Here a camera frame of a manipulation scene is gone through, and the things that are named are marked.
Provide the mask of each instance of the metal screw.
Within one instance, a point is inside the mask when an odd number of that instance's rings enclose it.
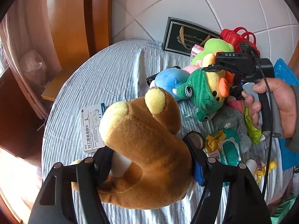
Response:
[[[240,164],[239,164],[239,167],[240,167],[241,169],[245,169],[247,166],[246,166],[246,164],[244,164],[244,163],[240,163]]]
[[[60,168],[62,166],[62,164],[60,162],[57,162],[54,164],[54,168]]]
[[[215,163],[215,162],[216,162],[216,159],[213,158],[213,157],[209,157],[209,158],[207,159],[207,161],[208,161],[209,163]]]
[[[86,163],[91,163],[91,162],[93,162],[93,158],[90,156],[90,157],[87,157],[84,161]]]

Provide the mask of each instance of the gray sleeve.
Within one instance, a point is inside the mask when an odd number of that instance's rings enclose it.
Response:
[[[297,104],[297,123],[296,123],[296,131],[295,131],[295,135],[292,138],[287,138],[286,139],[286,148],[289,149],[292,152],[296,152],[299,153],[299,86],[294,86],[291,85],[294,93],[295,93],[295,97],[296,97],[296,104]]]

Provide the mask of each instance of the brown plush toy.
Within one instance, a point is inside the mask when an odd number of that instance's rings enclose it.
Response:
[[[192,161],[176,136],[180,127],[176,100],[158,87],[145,97],[111,105],[100,123],[105,145],[115,151],[110,175],[98,188],[101,201],[156,209],[182,200],[192,180]],[[129,164],[113,174],[120,156]]]

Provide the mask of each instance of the red handbag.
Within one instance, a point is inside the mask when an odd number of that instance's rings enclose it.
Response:
[[[243,33],[242,35],[239,35],[237,32],[240,30],[244,30],[245,33]],[[253,43],[249,41],[249,35],[253,36]],[[241,52],[239,43],[247,42],[250,44],[251,47],[253,47],[256,50],[256,52],[258,53],[258,56],[261,55],[256,46],[257,39],[256,39],[254,33],[247,31],[243,27],[237,27],[234,30],[224,29],[221,31],[220,38],[223,39],[224,41],[226,41],[227,43],[230,43],[234,47],[235,52]]]

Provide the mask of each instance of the black cable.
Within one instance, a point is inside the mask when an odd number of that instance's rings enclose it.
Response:
[[[253,51],[250,51],[251,55],[253,56],[253,58],[255,59],[255,62],[258,64],[258,67],[261,71],[261,74],[265,80],[265,84],[267,87],[267,91],[269,94],[269,101],[270,101],[270,112],[271,112],[271,125],[270,125],[270,142],[269,142],[269,150],[268,150],[268,157],[267,157],[267,164],[266,164],[266,174],[265,174],[265,179],[264,179],[264,185],[263,185],[263,190],[262,190],[262,195],[263,197],[265,197],[265,193],[266,193],[266,187],[267,187],[267,181],[268,181],[268,175],[269,175],[269,166],[270,166],[270,157],[271,157],[271,149],[272,149],[272,138],[273,138],[273,107],[272,107],[272,96],[271,96],[271,92],[270,92],[270,88],[267,82],[267,79],[264,75],[264,72],[261,68],[261,65],[255,55],[255,53]]]

